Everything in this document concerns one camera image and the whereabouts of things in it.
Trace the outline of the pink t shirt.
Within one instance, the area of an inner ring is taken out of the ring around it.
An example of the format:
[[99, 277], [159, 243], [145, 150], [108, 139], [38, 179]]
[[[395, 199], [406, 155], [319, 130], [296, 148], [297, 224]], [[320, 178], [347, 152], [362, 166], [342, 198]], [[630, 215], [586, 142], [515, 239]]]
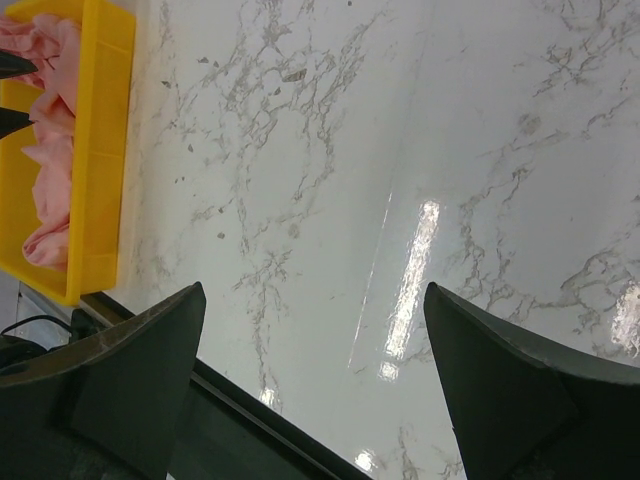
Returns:
[[1, 17], [1, 49], [31, 61], [17, 80], [42, 90], [29, 111], [36, 143], [22, 152], [40, 166], [32, 194], [40, 226], [22, 252], [32, 265], [64, 271], [69, 252], [72, 162], [81, 29], [70, 19], [39, 14], [26, 23]]

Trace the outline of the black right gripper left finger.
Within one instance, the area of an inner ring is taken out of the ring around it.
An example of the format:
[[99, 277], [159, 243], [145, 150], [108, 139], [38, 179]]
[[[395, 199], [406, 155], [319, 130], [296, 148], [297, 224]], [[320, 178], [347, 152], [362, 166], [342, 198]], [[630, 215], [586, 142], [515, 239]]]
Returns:
[[206, 309], [200, 283], [1, 370], [4, 479], [163, 479]]

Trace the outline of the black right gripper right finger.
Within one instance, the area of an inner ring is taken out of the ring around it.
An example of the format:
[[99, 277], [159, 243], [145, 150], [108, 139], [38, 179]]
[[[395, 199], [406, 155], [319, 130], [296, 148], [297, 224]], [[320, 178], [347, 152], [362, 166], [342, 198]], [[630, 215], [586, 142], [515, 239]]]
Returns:
[[639, 370], [430, 283], [428, 336], [469, 479], [636, 479]]

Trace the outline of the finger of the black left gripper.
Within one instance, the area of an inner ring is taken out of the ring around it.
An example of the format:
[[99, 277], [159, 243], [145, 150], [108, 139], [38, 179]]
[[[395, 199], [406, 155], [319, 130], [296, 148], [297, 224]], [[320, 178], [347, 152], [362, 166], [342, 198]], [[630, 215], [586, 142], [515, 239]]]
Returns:
[[0, 108], [0, 139], [28, 128], [33, 124], [27, 112], [16, 111], [8, 108]]
[[28, 59], [11, 52], [0, 51], [0, 79], [10, 79], [36, 73], [38, 67]]

